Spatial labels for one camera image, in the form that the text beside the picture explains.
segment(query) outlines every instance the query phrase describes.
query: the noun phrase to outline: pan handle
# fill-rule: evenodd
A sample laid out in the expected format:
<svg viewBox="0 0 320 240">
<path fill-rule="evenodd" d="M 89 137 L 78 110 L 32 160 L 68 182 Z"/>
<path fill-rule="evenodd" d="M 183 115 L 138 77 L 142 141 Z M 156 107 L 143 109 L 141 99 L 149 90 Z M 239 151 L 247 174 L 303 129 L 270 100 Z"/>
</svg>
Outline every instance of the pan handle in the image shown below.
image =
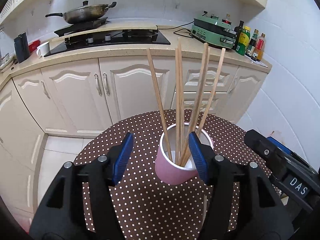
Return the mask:
<svg viewBox="0 0 320 240">
<path fill-rule="evenodd" d="M 46 17 L 49 17 L 49 16 L 60 16 L 60 17 L 63 17 L 63 13 L 50 13 L 50 14 L 46 15 Z"/>
<path fill-rule="evenodd" d="M 117 5 L 117 2 L 113 2 L 112 4 L 110 4 L 109 6 L 108 6 L 108 8 L 113 8 L 114 6 L 116 6 Z"/>
</svg>

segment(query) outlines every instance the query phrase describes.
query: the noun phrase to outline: polka dot tablecloth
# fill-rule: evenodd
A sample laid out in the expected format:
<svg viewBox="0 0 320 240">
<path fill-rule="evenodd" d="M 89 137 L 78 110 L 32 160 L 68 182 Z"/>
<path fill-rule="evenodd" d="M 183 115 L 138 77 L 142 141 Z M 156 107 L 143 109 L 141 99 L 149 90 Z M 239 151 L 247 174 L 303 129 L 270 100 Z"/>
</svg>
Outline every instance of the polka dot tablecloth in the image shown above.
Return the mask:
<svg viewBox="0 0 320 240">
<path fill-rule="evenodd" d="M 175 110 L 166 110 L 167 127 L 175 123 Z M 185 110 L 189 122 L 191 110 Z M 214 115 L 208 115 L 204 130 L 214 141 L 217 154 L 234 163 L 255 161 L 267 176 L 271 172 L 265 162 L 243 142 L 245 131 Z M 196 239 L 202 226 L 204 196 L 208 206 L 212 187 L 198 177 L 180 185 L 168 185 L 158 179 L 155 160 L 163 133 L 159 112 L 139 114 L 122 120 L 93 141 L 77 156 L 74 163 L 90 163 L 122 142 L 127 132 L 134 135 L 131 153 L 123 180 L 110 193 L 124 236 L 132 240 L 144 239 Z M 229 229 L 236 227 L 238 211 L 238 185 L 234 184 Z M 84 213 L 88 230 L 94 231 L 90 208 L 90 185 L 83 184 Z"/>
</svg>

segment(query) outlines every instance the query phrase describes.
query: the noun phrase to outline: frying pan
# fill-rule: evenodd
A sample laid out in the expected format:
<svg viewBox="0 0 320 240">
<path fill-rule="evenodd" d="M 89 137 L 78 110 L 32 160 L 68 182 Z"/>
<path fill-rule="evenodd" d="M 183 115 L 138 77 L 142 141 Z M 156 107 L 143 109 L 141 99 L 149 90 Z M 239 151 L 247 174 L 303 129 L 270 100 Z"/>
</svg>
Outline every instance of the frying pan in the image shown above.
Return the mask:
<svg viewBox="0 0 320 240">
<path fill-rule="evenodd" d="M 49 16 L 60 16 L 69 24 L 76 24 L 81 22 L 94 21 L 104 16 L 109 8 L 116 6 L 116 2 L 111 5 L 100 4 L 100 5 L 88 5 L 88 1 L 84 1 L 83 6 L 77 9 L 73 9 L 66 13 L 50 13 L 45 17 Z"/>
</svg>

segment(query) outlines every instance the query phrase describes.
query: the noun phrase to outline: wall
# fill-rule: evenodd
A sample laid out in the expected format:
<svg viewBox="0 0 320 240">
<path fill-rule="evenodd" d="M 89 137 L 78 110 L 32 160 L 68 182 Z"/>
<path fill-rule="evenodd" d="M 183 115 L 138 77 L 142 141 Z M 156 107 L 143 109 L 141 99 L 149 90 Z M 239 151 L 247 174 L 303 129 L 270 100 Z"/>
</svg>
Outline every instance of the wall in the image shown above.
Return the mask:
<svg viewBox="0 0 320 240">
<path fill-rule="evenodd" d="M 82 6 L 84 0 L 40 0 L 27 8 L 17 19 L 4 25 L 0 33 L 2 55 L 14 52 L 13 39 L 27 32 L 28 41 L 39 37 L 42 40 L 52 36 L 52 32 L 68 25 L 60 17 L 44 16 L 53 12 L 66 12 Z M 191 22 L 206 10 L 218 16 L 231 15 L 234 26 L 239 23 L 241 4 L 237 0 L 88 0 L 89 4 L 111 4 L 117 6 L 107 12 L 112 20 L 123 18 L 151 18 L 156 24 L 180 25 Z"/>
<path fill-rule="evenodd" d="M 238 122 L 273 136 L 320 166 L 320 10 L 313 0 L 268 0 L 264 11 L 246 6 L 244 20 L 266 34 L 272 70 Z"/>
</svg>

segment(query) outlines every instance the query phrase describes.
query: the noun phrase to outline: green appliance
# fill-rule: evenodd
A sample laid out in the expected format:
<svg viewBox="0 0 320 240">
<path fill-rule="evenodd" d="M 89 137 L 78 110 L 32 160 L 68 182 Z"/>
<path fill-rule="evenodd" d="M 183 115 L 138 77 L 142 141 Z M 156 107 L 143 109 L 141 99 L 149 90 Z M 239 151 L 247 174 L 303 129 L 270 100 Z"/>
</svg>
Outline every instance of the green appliance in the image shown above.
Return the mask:
<svg viewBox="0 0 320 240">
<path fill-rule="evenodd" d="M 231 49 L 236 41 L 236 32 L 232 30 L 231 24 L 219 20 L 218 17 L 195 18 L 191 34 L 202 42 L 227 49 Z"/>
</svg>

